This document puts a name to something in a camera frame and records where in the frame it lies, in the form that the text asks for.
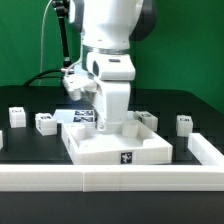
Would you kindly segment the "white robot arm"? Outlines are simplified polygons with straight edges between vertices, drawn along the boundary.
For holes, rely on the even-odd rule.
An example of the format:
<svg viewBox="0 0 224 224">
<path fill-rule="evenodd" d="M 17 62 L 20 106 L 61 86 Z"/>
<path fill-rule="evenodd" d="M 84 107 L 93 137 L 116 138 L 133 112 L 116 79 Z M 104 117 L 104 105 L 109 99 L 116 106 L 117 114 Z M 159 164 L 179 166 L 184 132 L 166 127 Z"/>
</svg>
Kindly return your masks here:
<svg viewBox="0 0 224 224">
<path fill-rule="evenodd" d="M 125 120 L 135 79 L 130 43 L 146 38 L 156 21 L 155 0 L 70 0 L 69 22 L 81 34 L 81 66 L 89 81 L 85 89 L 98 130 Z"/>
</svg>

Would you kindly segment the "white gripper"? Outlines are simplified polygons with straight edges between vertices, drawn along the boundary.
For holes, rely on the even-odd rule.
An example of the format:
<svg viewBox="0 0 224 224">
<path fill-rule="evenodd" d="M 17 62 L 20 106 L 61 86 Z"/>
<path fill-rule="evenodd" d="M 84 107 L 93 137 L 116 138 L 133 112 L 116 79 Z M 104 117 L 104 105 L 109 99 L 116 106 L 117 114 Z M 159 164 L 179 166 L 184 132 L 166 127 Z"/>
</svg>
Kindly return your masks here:
<svg viewBox="0 0 224 224">
<path fill-rule="evenodd" d="M 95 79 L 97 91 L 93 97 L 93 107 L 97 112 L 96 127 L 106 131 L 111 124 L 122 123 L 127 114 L 131 87 L 128 81 L 101 81 Z"/>
</svg>

